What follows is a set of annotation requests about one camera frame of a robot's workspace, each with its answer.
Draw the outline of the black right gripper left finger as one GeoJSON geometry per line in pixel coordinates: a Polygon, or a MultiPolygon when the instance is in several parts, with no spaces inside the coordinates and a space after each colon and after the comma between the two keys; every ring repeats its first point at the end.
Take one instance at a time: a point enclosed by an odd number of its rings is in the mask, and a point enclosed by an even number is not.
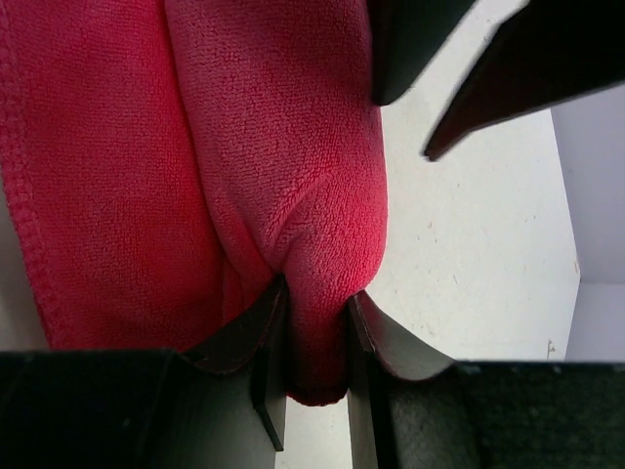
{"type": "Polygon", "coordinates": [[[5,468],[271,468],[284,446],[288,289],[185,353],[5,352],[5,468]]]}

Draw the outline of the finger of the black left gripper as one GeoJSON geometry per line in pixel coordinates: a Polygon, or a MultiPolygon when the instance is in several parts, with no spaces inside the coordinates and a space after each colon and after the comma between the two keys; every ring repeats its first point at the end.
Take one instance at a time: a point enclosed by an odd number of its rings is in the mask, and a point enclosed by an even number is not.
{"type": "Polygon", "coordinates": [[[623,82],[623,2],[530,1],[499,25],[422,153],[436,161],[475,131],[623,82]]]}
{"type": "Polygon", "coordinates": [[[398,100],[473,5],[472,1],[369,1],[373,103],[383,107],[398,100]]]}

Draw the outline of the pink microfiber towel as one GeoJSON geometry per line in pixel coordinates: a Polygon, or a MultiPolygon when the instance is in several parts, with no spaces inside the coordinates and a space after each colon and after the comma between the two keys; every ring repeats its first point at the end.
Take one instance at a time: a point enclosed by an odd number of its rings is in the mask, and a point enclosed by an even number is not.
{"type": "Polygon", "coordinates": [[[347,390],[387,232],[362,1],[5,1],[1,177],[54,349],[187,350],[277,276],[287,391],[347,390]]]}

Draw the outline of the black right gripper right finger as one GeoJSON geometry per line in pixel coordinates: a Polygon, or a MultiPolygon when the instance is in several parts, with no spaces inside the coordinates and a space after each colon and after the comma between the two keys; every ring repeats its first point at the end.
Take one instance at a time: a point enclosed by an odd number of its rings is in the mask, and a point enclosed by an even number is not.
{"type": "Polygon", "coordinates": [[[365,293],[347,305],[356,468],[620,468],[624,367],[456,361],[365,293]]]}

